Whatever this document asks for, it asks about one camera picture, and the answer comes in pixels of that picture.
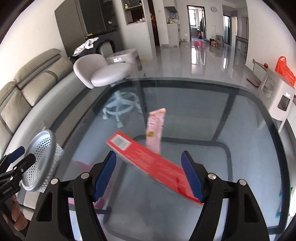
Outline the person's left hand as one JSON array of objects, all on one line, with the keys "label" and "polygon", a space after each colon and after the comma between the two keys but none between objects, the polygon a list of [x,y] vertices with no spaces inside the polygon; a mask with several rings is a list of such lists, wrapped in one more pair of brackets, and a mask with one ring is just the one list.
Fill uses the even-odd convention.
[{"label": "person's left hand", "polygon": [[28,224],[28,221],[20,210],[20,205],[16,199],[16,195],[13,195],[11,197],[11,200],[13,202],[12,208],[11,208],[11,217],[15,222],[14,227],[17,231],[24,230]]}]

